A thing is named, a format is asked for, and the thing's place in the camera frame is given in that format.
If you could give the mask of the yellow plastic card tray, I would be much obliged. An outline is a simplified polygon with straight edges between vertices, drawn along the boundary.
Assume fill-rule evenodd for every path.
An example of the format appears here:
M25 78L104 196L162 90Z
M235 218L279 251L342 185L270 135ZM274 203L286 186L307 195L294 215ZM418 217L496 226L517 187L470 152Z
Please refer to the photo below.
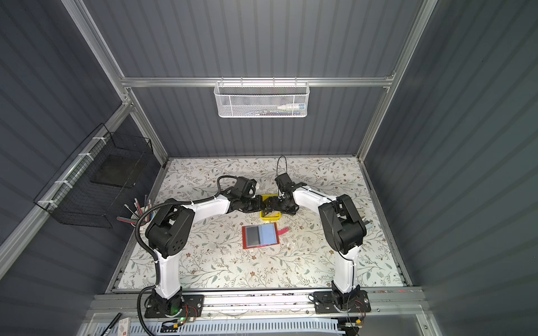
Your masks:
M262 195L262 200L266 201L271 197L277 197L277 195ZM279 211L269 211L264 209L260 211L260 218L263 221L278 221L282 218L282 214Z

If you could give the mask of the black VIP credit card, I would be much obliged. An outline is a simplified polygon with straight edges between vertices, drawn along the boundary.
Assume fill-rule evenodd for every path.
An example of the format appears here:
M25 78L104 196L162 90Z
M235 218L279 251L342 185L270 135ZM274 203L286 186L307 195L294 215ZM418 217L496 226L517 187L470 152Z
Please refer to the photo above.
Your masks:
M259 226L253 225L244 227L243 238L245 249L251 249L261 246L261 234Z

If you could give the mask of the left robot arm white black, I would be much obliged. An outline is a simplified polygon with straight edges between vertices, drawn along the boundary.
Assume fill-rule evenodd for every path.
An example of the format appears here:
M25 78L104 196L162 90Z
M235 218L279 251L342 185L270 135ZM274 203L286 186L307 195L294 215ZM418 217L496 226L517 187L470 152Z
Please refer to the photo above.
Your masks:
M220 176L215 195L193 201L170 198L144 214L155 214L144 232L148 242L141 238L140 233L136 238L154 259L154 291L158 297L170 300L182 290L177 257L188 241L193 224L234 211L245 214L261 211L263 200L256 194L256 185L256 180L243 176Z

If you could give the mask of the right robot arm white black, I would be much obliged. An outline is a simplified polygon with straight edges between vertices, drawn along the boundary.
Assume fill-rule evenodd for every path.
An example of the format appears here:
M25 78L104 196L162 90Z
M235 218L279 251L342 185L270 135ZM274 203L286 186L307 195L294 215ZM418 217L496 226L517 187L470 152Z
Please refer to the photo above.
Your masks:
M317 213L326 242L336 252L333 291L340 295L355 292L360 287L355 270L367 228L351 197L324 194L306 183L293 182L287 173L277 176L275 182L279 195L267 199L267 207L289 216L304 208Z

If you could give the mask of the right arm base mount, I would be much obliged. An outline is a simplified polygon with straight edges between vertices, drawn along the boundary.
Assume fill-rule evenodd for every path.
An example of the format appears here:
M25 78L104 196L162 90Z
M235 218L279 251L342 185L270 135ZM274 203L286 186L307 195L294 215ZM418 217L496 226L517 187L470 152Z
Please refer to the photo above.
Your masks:
M317 314L365 314L371 312L368 293L363 290L338 294L337 292L316 291L308 296Z

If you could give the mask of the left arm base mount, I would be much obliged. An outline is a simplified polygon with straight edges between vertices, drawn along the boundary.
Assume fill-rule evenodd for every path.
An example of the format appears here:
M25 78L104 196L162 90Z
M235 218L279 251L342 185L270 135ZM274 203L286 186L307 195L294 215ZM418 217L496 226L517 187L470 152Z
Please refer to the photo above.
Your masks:
M170 299L152 293L144 302L144 318L198 318L203 311L204 295L175 295Z

